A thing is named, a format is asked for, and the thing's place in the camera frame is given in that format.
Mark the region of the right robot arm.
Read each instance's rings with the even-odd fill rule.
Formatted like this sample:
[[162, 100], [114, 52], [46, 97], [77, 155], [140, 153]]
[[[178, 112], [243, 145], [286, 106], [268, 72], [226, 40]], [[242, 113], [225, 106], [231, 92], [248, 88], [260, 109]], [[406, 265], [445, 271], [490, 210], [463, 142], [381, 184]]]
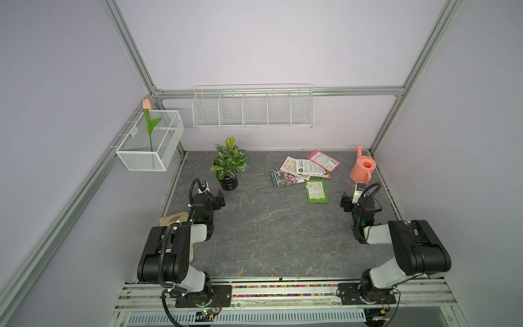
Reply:
[[394, 257], [378, 267], [363, 272], [356, 291], [365, 302], [391, 292], [395, 286], [422, 276], [448, 272], [451, 257], [426, 220], [394, 220], [375, 223], [382, 211], [375, 205], [381, 183], [356, 183], [354, 194], [346, 193], [340, 201], [343, 211], [352, 217], [351, 231], [363, 245], [392, 245]]

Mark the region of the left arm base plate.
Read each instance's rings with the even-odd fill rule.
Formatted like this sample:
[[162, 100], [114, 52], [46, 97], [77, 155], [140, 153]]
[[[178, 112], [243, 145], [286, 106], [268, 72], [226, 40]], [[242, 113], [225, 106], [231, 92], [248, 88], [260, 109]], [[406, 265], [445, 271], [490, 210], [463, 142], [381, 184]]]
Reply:
[[220, 308], [229, 307], [232, 301], [232, 287], [218, 285], [205, 287], [202, 292], [188, 293], [177, 298], [176, 308]]

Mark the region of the pink bordered seed packet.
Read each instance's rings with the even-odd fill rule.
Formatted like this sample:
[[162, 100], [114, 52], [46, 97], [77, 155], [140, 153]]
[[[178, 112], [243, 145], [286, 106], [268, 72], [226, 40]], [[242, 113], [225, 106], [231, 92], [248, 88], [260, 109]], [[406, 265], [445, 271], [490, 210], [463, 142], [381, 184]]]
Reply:
[[311, 160], [318, 166], [321, 166], [323, 169], [327, 170], [328, 172], [334, 172], [340, 166], [339, 161], [326, 155], [325, 153], [323, 153], [319, 150], [313, 151], [306, 158]]

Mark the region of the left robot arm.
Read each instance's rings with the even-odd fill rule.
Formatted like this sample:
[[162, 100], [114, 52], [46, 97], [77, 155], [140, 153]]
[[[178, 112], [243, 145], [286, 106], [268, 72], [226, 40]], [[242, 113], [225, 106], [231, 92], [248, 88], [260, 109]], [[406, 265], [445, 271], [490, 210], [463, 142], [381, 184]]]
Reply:
[[211, 239], [214, 213], [226, 205], [208, 181], [196, 178], [189, 189], [189, 218], [151, 228], [137, 267], [140, 283], [158, 284], [170, 294], [213, 296], [211, 278], [190, 264], [191, 246]]

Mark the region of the green seed packet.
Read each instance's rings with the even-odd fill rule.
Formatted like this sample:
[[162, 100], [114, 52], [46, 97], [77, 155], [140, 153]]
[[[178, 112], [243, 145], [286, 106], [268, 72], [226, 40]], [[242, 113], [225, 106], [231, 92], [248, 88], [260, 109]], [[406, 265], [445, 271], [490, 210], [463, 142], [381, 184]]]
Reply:
[[329, 203], [324, 180], [306, 181], [306, 193], [310, 203]]

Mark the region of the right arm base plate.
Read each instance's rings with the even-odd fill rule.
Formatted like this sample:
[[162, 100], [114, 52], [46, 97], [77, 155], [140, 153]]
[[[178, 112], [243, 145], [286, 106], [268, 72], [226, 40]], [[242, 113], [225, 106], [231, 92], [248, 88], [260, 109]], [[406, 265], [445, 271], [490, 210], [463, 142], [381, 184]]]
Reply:
[[339, 283], [336, 296], [343, 305], [392, 305], [396, 304], [396, 297], [392, 289], [366, 290], [360, 283]]

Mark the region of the marigold seed packet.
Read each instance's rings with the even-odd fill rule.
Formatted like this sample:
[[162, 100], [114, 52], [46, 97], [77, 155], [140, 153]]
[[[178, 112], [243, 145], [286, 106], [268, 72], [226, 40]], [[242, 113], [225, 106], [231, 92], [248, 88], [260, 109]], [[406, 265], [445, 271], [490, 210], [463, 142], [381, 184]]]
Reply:
[[327, 171], [309, 159], [296, 159], [296, 168], [298, 174], [303, 176], [307, 173], [323, 173]]

